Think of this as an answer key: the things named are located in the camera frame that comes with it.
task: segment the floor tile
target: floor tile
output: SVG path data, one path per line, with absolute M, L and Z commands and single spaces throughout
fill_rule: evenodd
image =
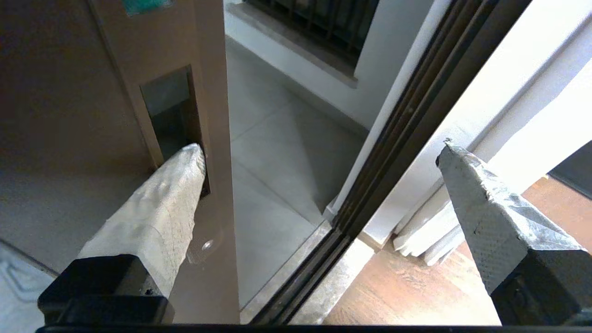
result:
M 360 139 L 296 99 L 231 144 L 233 158 L 313 226 L 337 195 Z
M 257 61 L 240 55 L 229 56 L 227 61 L 230 139 L 234 140 L 294 96 L 268 70 L 260 69 L 262 64 Z
M 232 174 L 242 308 L 314 228 L 237 161 L 233 161 Z

